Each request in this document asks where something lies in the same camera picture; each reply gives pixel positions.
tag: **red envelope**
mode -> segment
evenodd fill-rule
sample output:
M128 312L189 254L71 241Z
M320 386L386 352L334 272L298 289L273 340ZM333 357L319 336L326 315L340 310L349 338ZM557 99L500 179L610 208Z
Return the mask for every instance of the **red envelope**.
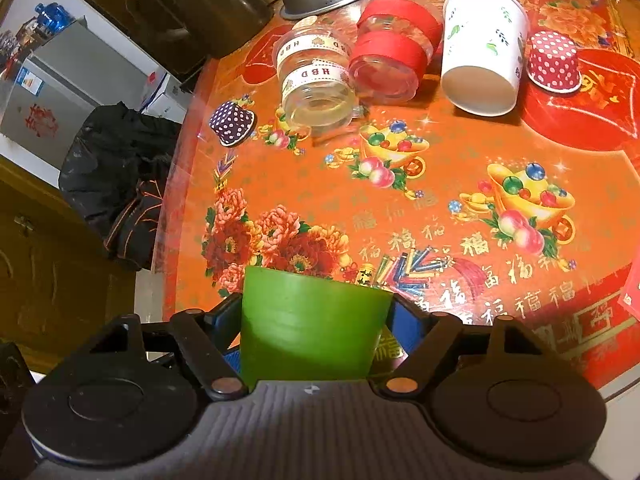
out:
M622 287L618 303L636 319L640 320L640 248L631 264L631 270Z

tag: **red ribbon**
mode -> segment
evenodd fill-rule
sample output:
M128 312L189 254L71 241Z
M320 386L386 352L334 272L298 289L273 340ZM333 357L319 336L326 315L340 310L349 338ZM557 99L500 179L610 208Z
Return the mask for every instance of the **red ribbon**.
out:
M361 56L386 57L399 61L415 72L418 81L427 70L429 58L420 45L398 32L375 30L358 37L351 62Z
M435 51L442 39L442 24L423 6L411 0L373 0L365 7L358 26L371 16L395 16L415 25Z

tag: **white paper cup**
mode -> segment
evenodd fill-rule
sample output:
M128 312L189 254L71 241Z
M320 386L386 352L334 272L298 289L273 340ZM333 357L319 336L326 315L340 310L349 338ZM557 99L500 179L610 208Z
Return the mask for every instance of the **white paper cup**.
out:
M440 85L458 108L495 117L513 110L529 20L517 0L445 0Z

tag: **glass jar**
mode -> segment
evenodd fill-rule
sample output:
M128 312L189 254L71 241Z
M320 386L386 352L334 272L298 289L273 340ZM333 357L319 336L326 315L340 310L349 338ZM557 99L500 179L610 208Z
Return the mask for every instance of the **glass jar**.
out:
M351 45L328 27L295 28L273 49L287 123L323 133L349 124L357 99Z
M424 0L364 0L350 73L359 96L383 104L415 96L443 34L442 13Z

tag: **refrigerator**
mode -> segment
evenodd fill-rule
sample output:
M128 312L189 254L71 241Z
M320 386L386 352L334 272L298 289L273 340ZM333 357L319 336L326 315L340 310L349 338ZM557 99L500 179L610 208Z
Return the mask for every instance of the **refrigerator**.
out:
M145 82L144 73L78 20L5 72L0 132L60 169L91 111L119 101L137 109Z

